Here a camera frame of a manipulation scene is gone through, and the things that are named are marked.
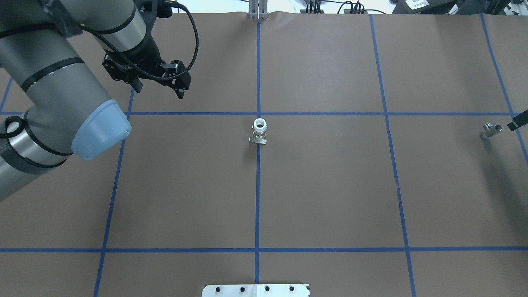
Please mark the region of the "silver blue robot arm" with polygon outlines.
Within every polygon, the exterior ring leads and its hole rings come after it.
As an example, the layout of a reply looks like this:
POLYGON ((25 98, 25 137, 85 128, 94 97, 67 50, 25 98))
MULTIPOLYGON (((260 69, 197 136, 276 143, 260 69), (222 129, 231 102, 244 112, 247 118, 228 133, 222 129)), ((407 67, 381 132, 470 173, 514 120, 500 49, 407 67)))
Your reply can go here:
POLYGON ((60 167, 71 155, 92 160, 126 139, 124 112, 68 41, 90 33, 111 78, 141 92, 157 81, 183 98, 199 47, 196 23, 177 0, 2 0, 1 67, 33 102, 1 124, 1 199, 60 167), (189 66, 160 57, 151 35, 173 8, 189 18, 196 48, 189 66))

